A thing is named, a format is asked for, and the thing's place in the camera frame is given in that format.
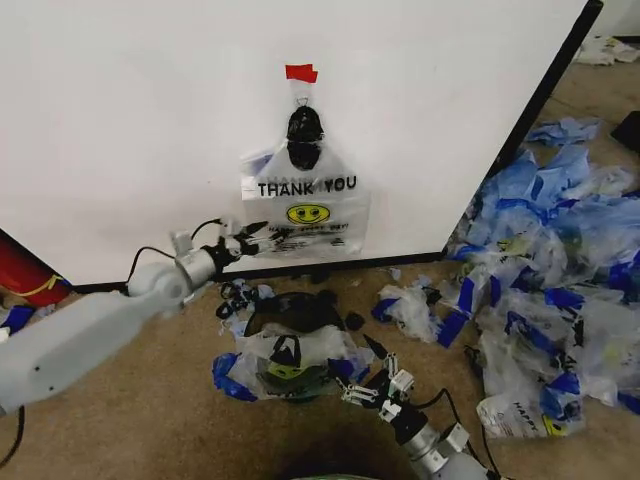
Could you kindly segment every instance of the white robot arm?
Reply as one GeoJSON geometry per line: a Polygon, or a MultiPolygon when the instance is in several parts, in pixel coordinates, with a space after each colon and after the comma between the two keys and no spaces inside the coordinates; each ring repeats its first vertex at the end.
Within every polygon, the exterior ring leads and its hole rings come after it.
{"type": "Polygon", "coordinates": [[[11,336],[0,344],[0,416],[66,389],[129,343],[154,315],[179,311],[216,273],[259,251],[251,233],[263,226],[235,235],[237,248],[220,237],[215,247],[194,249],[187,232],[172,234],[175,265],[139,268],[127,284],[129,296],[87,295],[11,336]]]}

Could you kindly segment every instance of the floor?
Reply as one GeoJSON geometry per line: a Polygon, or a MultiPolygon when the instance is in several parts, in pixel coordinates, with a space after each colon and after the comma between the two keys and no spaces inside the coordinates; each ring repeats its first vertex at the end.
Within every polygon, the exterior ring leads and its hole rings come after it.
{"type": "MultiPolygon", "coordinates": [[[[640,63],[615,67],[572,66],[541,119],[598,116],[605,120],[590,144],[593,161],[639,169],[637,156],[608,137],[612,127],[640,109],[640,63]]],[[[543,158],[550,151],[538,149],[543,158]]],[[[419,273],[434,280],[455,271],[451,262],[402,268],[401,284],[419,273]]],[[[395,351],[417,378],[414,399],[431,398],[441,387],[453,394],[464,426],[483,459],[475,406],[480,385],[471,376],[463,345],[467,328],[450,350],[404,337],[394,326],[370,319],[376,293],[391,283],[380,269],[335,273],[322,285],[288,278],[268,280],[277,292],[340,293],[339,310],[366,316],[363,332],[395,351]],[[359,279],[358,287],[351,283],[359,279]]],[[[211,382],[211,360],[233,351],[229,333],[218,335],[214,315],[220,298],[211,289],[171,320],[149,324],[132,344],[63,394],[27,409],[26,435],[0,479],[269,479],[292,466],[324,466],[383,479],[413,478],[391,430],[370,411],[336,397],[303,405],[281,401],[246,404],[227,398],[211,382]]],[[[357,343],[362,338],[355,335],[357,343]]],[[[640,467],[640,417],[586,402],[588,427],[556,440],[491,441],[504,475],[518,479],[634,478],[640,467]]],[[[431,422],[452,421],[444,406],[431,422]]],[[[0,419],[0,450],[9,445],[15,418],[0,419]]]]}

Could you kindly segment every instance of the black cable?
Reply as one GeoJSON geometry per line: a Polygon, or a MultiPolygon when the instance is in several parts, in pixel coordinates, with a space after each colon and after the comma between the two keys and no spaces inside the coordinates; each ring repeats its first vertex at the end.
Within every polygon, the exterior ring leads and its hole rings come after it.
{"type": "Polygon", "coordinates": [[[131,270],[129,270],[129,276],[127,277],[127,283],[129,283],[129,280],[131,280],[131,277],[133,276],[133,272],[136,270],[136,265],[138,265],[138,259],[140,258],[140,254],[145,250],[152,250],[154,252],[159,253],[160,255],[164,255],[167,258],[175,258],[173,255],[169,255],[167,252],[163,252],[162,250],[157,249],[156,247],[149,247],[148,245],[145,245],[144,247],[140,247],[136,252],[136,255],[133,257],[133,262],[131,263],[131,270]]]}
{"type": "Polygon", "coordinates": [[[20,448],[20,444],[22,443],[22,436],[24,435],[24,420],[26,414],[24,407],[20,407],[18,409],[18,432],[16,433],[16,439],[13,441],[13,445],[9,452],[5,455],[5,457],[0,461],[0,468],[4,468],[7,466],[11,458],[16,454],[18,448],[20,448]]]}
{"type": "Polygon", "coordinates": [[[191,234],[191,240],[193,240],[194,238],[196,238],[196,235],[198,234],[198,232],[200,230],[202,230],[204,227],[206,227],[207,225],[211,225],[211,224],[216,224],[216,225],[224,225],[224,223],[222,222],[222,219],[220,218],[214,218],[213,220],[207,220],[206,222],[202,222],[200,225],[198,225],[196,227],[196,229],[193,231],[193,233],[191,234]]]}
{"type": "MultiPolygon", "coordinates": [[[[462,425],[462,421],[460,421],[460,415],[458,415],[458,409],[456,408],[456,404],[453,401],[453,397],[451,396],[451,393],[449,392],[449,390],[447,390],[446,388],[441,389],[436,394],[436,396],[433,397],[428,402],[415,405],[415,407],[419,410],[432,407],[433,405],[438,403],[443,396],[447,397],[449,406],[451,407],[451,412],[453,413],[453,417],[455,418],[456,422],[462,425]]],[[[489,462],[491,462],[491,467],[493,468],[493,471],[496,473],[496,475],[500,476],[500,471],[498,470],[496,462],[494,461],[493,456],[491,455],[491,451],[489,450],[489,444],[487,443],[487,435],[485,433],[484,426],[482,426],[482,442],[484,443],[484,448],[487,451],[487,457],[489,457],[489,462]]],[[[475,458],[478,461],[478,463],[482,464],[482,462],[480,461],[480,458],[478,457],[478,454],[475,452],[475,450],[473,449],[473,446],[471,445],[471,440],[469,440],[469,442],[467,443],[467,447],[469,448],[469,453],[471,453],[471,456],[475,458]]]]}

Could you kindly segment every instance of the pile of plastic bags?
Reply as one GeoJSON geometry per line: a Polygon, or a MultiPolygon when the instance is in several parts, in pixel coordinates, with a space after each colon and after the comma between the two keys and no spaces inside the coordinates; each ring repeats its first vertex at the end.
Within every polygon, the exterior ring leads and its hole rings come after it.
{"type": "Polygon", "coordinates": [[[568,435],[582,399],[640,414],[640,199],[633,177],[561,148],[545,167],[522,151],[489,179],[448,246],[465,261],[439,286],[443,322],[482,331],[490,436],[568,435]]]}

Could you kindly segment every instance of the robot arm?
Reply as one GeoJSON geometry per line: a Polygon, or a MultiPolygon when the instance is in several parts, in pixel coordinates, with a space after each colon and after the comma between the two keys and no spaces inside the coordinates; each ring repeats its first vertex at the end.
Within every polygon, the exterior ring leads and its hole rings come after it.
{"type": "Polygon", "coordinates": [[[129,296],[93,293],[0,344],[0,416],[66,389],[129,343],[159,313],[173,314],[242,255],[255,255],[254,224],[214,247],[194,249],[187,232],[172,234],[175,264],[140,267],[127,284],[129,296]]]}
{"type": "Polygon", "coordinates": [[[364,387],[348,383],[336,375],[342,399],[378,411],[389,423],[396,442],[405,449],[414,472],[421,480],[487,480],[499,478],[464,452],[469,433],[455,423],[442,434],[434,430],[427,416],[409,401],[414,378],[398,369],[398,360],[375,340],[364,336],[383,368],[364,387]]]}

